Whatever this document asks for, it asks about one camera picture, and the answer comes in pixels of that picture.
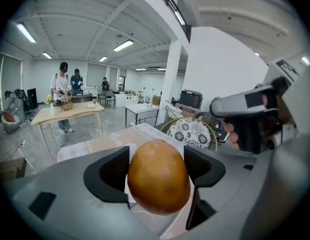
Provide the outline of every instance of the cardboard box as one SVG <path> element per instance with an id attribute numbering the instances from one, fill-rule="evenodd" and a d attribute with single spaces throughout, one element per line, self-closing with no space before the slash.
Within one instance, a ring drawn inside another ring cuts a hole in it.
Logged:
<path id="1" fill-rule="evenodd" d="M 183 117 L 186 117 L 186 118 L 194 118 L 199 112 L 201 112 L 201 110 L 198 108 L 186 106 L 184 104 L 179 104 L 179 103 L 176 103 L 175 107 L 179 108 L 182 111 L 181 114 L 183 115 Z"/>
<path id="2" fill-rule="evenodd" d="M 0 163 L 0 179 L 10 181 L 25 175 L 26 160 L 24 157 Z"/>
<path id="3" fill-rule="evenodd" d="M 155 106 L 160 106 L 161 103 L 161 96 L 153 96 L 152 104 Z"/>

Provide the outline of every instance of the human hand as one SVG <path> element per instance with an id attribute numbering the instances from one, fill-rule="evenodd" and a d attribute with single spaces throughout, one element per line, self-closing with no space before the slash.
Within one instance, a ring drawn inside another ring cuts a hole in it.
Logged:
<path id="1" fill-rule="evenodd" d="M 262 98 L 263 98 L 264 106 L 266 107 L 268 104 L 268 100 L 267 100 L 266 95 L 263 94 Z M 288 108 L 286 107 L 282 97 L 277 95 L 276 101 L 277 101 L 277 108 L 278 108 L 277 119 L 282 124 L 286 124 L 292 119 L 292 116 L 291 116 Z M 231 146 L 233 147 L 233 149 L 239 150 L 240 149 L 240 146 L 238 143 L 239 136 L 235 132 L 234 125 L 232 125 L 231 123 L 225 123 L 224 129 L 227 133 L 229 133 L 228 139 L 231 142 Z"/>

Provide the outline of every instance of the jeans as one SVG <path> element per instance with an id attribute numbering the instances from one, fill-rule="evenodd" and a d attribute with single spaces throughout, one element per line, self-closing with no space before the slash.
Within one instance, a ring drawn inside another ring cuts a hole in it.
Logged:
<path id="1" fill-rule="evenodd" d="M 60 100 L 54 100 L 54 107 L 60 107 L 62 104 L 63 103 Z M 60 120 L 58 121 L 58 127 L 63 131 L 66 131 L 71 128 L 70 121 L 68 119 Z"/>
<path id="2" fill-rule="evenodd" d="M 58 121 L 58 127 L 64 131 L 71 128 L 70 121 L 68 119 Z"/>
<path id="3" fill-rule="evenodd" d="M 79 89 L 74 89 L 74 88 L 72 88 L 71 89 L 71 95 L 77 95 L 77 94 L 79 94 L 81 92 L 81 88 L 79 88 Z"/>

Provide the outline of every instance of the white desk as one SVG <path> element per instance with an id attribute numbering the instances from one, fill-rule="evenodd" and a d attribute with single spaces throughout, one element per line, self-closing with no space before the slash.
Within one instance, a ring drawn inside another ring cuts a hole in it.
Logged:
<path id="1" fill-rule="evenodd" d="M 125 105 L 125 128 L 132 126 L 129 125 L 127 126 L 127 110 L 133 112 L 135 114 L 135 124 L 137 125 L 138 122 L 138 114 L 141 113 L 146 113 L 146 112 L 152 112 L 152 111 L 157 111 L 156 115 L 152 115 L 149 117 L 145 117 L 142 120 L 146 120 L 149 118 L 156 118 L 155 119 L 155 125 L 156 125 L 156 121 L 157 121 L 157 116 L 159 114 L 159 107 L 158 106 L 154 106 L 154 105 L 150 105 L 150 104 L 145 104 L 145 103 L 140 103 L 140 104 L 127 104 Z"/>
<path id="2" fill-rule="evenodd" d="M 92 94 L 93 97 L 97 97 L 97 94 L 99 93 L 98 87 L 83 87 L 83 92 L 87 94 Z"/>
<path id="3" fill-rule="evenodd" d="M 133 94 L 115 94 L 116 104 L 115 107 L 124 107 L 128 104 L 137 104 L 139 97 Z"/>

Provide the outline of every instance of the patterned pillow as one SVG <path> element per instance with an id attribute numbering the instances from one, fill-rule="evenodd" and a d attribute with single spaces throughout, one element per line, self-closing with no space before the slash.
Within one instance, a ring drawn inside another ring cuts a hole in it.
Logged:
<path id="1" fill-rule="evenodd" d="M 181 118 L 168 129 L 167 135 L 186 145 L 207 149 L 211 142 L 209 129 L 195 118 Z"/>

